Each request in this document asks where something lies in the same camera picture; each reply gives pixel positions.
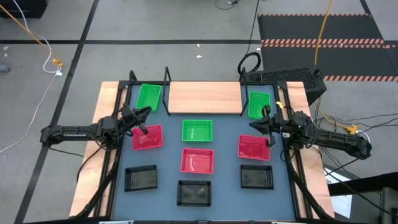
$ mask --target gray floor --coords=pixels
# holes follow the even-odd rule
[[[93,0],[49,0],[40,20],[29,19],[30,29],[48,39],[78,40]],[[377,26],[386,40],[398,40],[398,7],[394,0],[368,0]],[[327,0],[265,0],[259,13],[325,13]],[[248,39],[255,1],[241,1],[230,11],[215,8],[212,0],[100,0],[88,39]],[[359,0],[335,0],[332,13],[363,13]],[[259,38],[254,28],[254,38]],[[12,21],[0,19],[0,39],[30,39]],[[40,150],[40,129],[50,123],[76,45],[54,45],[65,64],[46,96],[30,134],[16,147],[0,154],[0,221],[13,223]],[[160,80],[169,66],[176,80],[235,80],[236,66],[247,45],[86,45],[76,68],[60,124],[90,124],[102,81],[127,79],[133,69],[140,80]],[[52,79],[41,67],[47,51],[38,45],[0,45],[0,63],[12,67],[0,73],[0,148],[15,142],[26,130],[34,108]],[[327,82],[322,109],[343,119],[398,111],[397,83]],[[388,121],[374,119],[369,124]],[[396,127],[369,131],[372,157],[347,167],[360,176],[396,171]],[[83,154],[85,143],[63,143],[57,149]],[[351,160],[330,151],[342,163]],[[327,156],[324,163],[335,166]],[[67,218],[81,158],[49,152],[25,222]],[[369,210],[363,201],[353,210]],[[371,222],[374,215],[367,213]]]

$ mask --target white cable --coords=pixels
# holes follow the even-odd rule
[[[2,150],[0,151],[0,153],[4,152],[4,151],[7,150],[7,149],[10,149],[10,148],[14,147],[16,144],[18,144],[19,142],[21,142],[21,141],[28,135],[28,133],[29,133],[29,131],[30,131],[30,127],[32,127],[33,121],[34,121],[34,119],[35,119],[35,117],[36,117],[37,111],[39,110],[40,105],[41,105],[41,104],[43,103],[43,101],[44,101],[45,94],[46,94],[47,91],[50,89],[50,87],[51,87],[51,85],[52,85],[52,83],[54,82],[54,80],[55,80],[56,77],[57,77],[57,75],[54,75],[54,78],[52,78],[52,80],[51,80],[49,86],[48,86],[47,89],[44,91],[43,98],[42,98],[42,100],[40,100],[40,103],[39,103],[39,104],[37,105],[37,107],[36,107],[35,113],[33,114],[33,118],[32,118],[32,120],[30,121],[29,127],[27,128],[27,131],[26,131],[25,135],[23,135],[23,137],[21,137],[21,138],[20,138],[17,142],[15,142],[14,144],[12,144],[12,145],[10,145],[10,146],[8,146],[8,147],[2,149]]]
[[[59,66],[57,66],[57,71],[53,71],[53,72],[50,72],[50,71],[48,71],[47,69],[45,69],[46,64],[49,62],[49,60],[50,60],[50,58],[51,58],[52,48],[51,48],[49,42],[48,42],[44,37],[42,37],[42,36],[40,36],[40,35],[36,35],[36,34],[32,33],[32,31],[30,31],[29,27],[27,26],[26,18],[25,18],[24,13],[22,12],[22,9],[19,7],[19,5],[18,5],[18,3],[17,3],[16,0],[13,0],[13,1],[14,1],[14,4],[15,4],[15,5],[17,6],[17,8],[19,9],[19,12],[21,12],[22,18],[24,19],[24,23],[25,23],[26,29],[27,29],[31,34],[35,35],[36,37],[43,39],[43,40],[45,41],[45,43],[47,44],[47,46],[49,47],[49,49],[50,49],[49,57],[47,57],[47,60],[46,60],[46,61],[44,62],[44,64],[43,64],[43,70],[44,70],[45,72],[47,72],[47,73],[57,73],[57,72],[61,72],[62,68],[60,68]]]
[[[369,143],[371,142],[371,139],[369,138],[368,134],[366,134],[366,132],[361,131],[361,130],[357,130],[355,133],[356,133],[356,134],[361,134],[361,133],[363,133],[363,134],[367,137],[368,142],[369,142]]]

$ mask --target wooden plank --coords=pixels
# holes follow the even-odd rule
[[[170,113],[242,112],[240,82],[171,82]]]
[[[305,94],[305,89],[302,82],[287,82],[287,93],[289,94],[290,106],[294,111],[303,111],[304,113],[311,115],[310,108],[307,103],[307,96]],[[279,96],[282,100],[283,92],[280,91]],[[322,159],[319,152],[317,151],[318,146],[314,147],[315,148],[300,150],[305,180],[307,182],[308,190],[315,197],[317,202],[322,206],[327,214],[329,214],[331,217],[334,217],[335,214],[333,211],[333,206],[331,204],[325,174],[323,173]],[[292,163],[296,168],[295,158],[293,158]],[[296,191],[297,198],[299,200],[298,205],[300,207],[300,216],[302,218],[305,218],[306,214],[303,203],[303,195],[297,186]],[[314,218],[318,218],[317,214],[313,210],[312,214]]]
[[[119,82],[102,83],[95,108],[93,123],[96,123],[104,116],[112,114],[116,94],[118,92],[118,85]],[[94,141],[87,142],[83,161],[90,157],[97,149],[98,145]],[[86,163],[84,168],[82,168],[80,172],[80,178],[76,186],[75,196],[73,198],[72,207],[70,210],[70,216],[81,212],[98,189],[101,170],[104,162],[104,155],[105,151],[99,150],[99,152]]]

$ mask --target wooden table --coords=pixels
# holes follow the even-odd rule
[[[307,103],[304,85],[302,82],[287,82],[290,105],[295,111],[303,111],[310,114],[310,108]],[[103,82],[99,92],[98,101],[94,113],[93,123],[96,123],[103,116],[107,116],[113,112],[116,93],[118,91],[118,82]],[[126,97],[127,90],[122,92],[122,102]],[[279,90],[279,96],[284,98],[283,91]],[[97,150],[98,146],[95,142],[88,142],[86,146],[84,161]],[[325,175],[323,173],[323,164],[320,154],[313,149],[300,150],[302,156],[303,169],[307,181],[307,187],[317,202],[330,216],[334,217],[333,207],[329,195],[328,186],[326,184]],[[81,170],[80,178],[77,183],[75,196],[73,198],[70,215],[79,213],[87,202],[91,199],[98,188],[100,182],[101,170],[103,166],[105,151],[100,150],[93,158],[87,162],[86,166]],[[112,166],[114,152],[111,155],[108,169]],[[296,186],[298,205],[300,207],[300,216],[306,217],[303,195]],[[108,202],[109,186],[103,194],[100,215],[105,215],[106,204]]]

